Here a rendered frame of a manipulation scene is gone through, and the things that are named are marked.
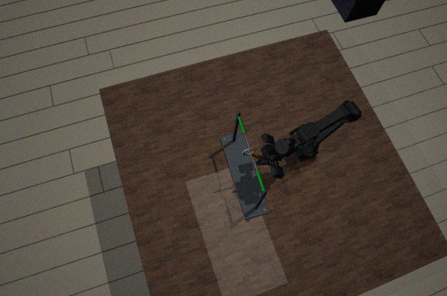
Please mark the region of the orange handle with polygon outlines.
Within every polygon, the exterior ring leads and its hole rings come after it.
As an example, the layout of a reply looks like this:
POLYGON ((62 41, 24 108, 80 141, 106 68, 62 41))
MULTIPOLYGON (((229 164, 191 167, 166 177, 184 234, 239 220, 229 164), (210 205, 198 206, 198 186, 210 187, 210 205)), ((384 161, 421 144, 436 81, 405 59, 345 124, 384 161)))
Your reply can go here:
POLYGON ((255 157, 255 158, 257 158, 257 159, 259 159, 259 160, 261 160, 261 161, 264 161, 264 160, 265 160, 262 156, 259 156, 258 154, 254 153, 254 152, 255 152, 255 149, 252 149, 252 148, 244 150, 244 151, 242 152, 242 154, 245 155, 245 156, 250 155, 250 154, 245 154, 245 152, 248 151, 248 150, 253 150, 253 152, 251 152, 251 155, 252 155, 253 157, 255 157))

